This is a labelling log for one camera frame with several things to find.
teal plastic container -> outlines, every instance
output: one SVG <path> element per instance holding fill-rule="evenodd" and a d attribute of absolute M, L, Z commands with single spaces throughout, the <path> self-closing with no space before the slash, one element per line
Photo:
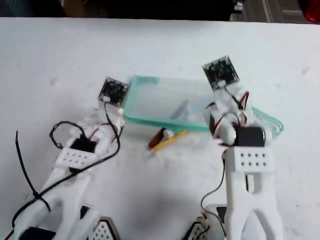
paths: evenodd
<path fill-rule="evenodd" d="M 124 105 L 124 118 L 136 124 L 166 129 L 207 132 L 203 112 L 215 101 L 207 81 L 152 76 L 133 76 Z M 278 136 L 283 124 L 252 108 L 256 121 Z"/>

black circuit board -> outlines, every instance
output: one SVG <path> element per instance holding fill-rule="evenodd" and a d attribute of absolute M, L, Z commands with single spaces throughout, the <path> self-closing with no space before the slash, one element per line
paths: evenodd
<path fill-rule="evenodd" d="M 214 91 L 240 81 L 229 56 L 209 62 L 202 68 Z"/>
<path fill-rule="evenodd" d="M 107 77 L 98 99 L 101 101 L 105 101 L 109 98 L 109 101 L 107 101 L 109 104 L 116 107 L 121 107 L 127 94 L 128 88 L 128 84 L 117 81 L 111 77 Z"/>

perforated plate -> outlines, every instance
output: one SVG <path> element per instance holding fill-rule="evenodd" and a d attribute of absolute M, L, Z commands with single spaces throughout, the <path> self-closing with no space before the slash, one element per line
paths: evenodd
<path fill-rule="evenodd" d="M 234 158 L 234 171 L 246 173 L 273 172 L 272 151 L 268 147 L 235 146 L 226 152 L 226 159 Z"/>
<path fill-rule="evenodd" d="M 89 240 L 114 240 L 114 238 L 108 224 L 105 221 L 100 221 L 93 234 L 89 236 Z"/>
<path fill-rule="evenodd" d="M 58 166 L 83 169 L 97 160 L 98 158 L 94 153 L 64 147 L 56 159 L 55 164 Z"/>
<path fill-rule="evenodd" d="M 202 226 L 202 224 L 200 223 L 195 224 L 190 233 L 188 240 L 196 240 L 197 237 L 204 231 L 205 229 Z M 203 234 L 201 234 L 201 236 L 197 240 L 207 240 L 207 239 L 208 239 L 207 232 L 204 232 Z"/>

white table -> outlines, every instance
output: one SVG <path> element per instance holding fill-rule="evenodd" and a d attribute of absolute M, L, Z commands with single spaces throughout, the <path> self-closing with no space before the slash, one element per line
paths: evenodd
<path fill-rule="evenodd" d="M 39 189 L 58 154 L 51 127 L 96 107 L 106 76 L 206 81 L 201 66 L 229 55 L 253 105 L 285 126 L 273 150 L 286 239 L 318 239 L 319 41 L 318 25 L 0 18 L 0 236 L 31 193 L 16 130 Z M 222 150 L 209 134 L 191 133 L 150 157 L 146 146 L 157 131 L 127 124 L 119 155 L 100 167 L 87 196 L 113 218 L 122 239 L 180 239 L 200 213 L 201 197 L 221 178 Z M 209 202 L 226 202 L 225 185 Z"/>

yellow pencil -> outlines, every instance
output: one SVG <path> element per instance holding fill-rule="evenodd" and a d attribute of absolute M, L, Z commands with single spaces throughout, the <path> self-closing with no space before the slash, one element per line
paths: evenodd
<path fill-rule="evenodd" d="M 180 132 L 178 132 L 176 135 L 174 135 L 173 137 L 170 137 L 169 139 L 163 141 L 163 142 L 160 142 L 158 145 L 156 145 L 154 148 L 151 149 L 151 152 L 156 152 L 162 148 L 164 148 L 165 146 L 173 143 L 175 140 L 177 140 L 179 137 L 187 134 L 189 131 L 187 130 L 182 130 Z"/>

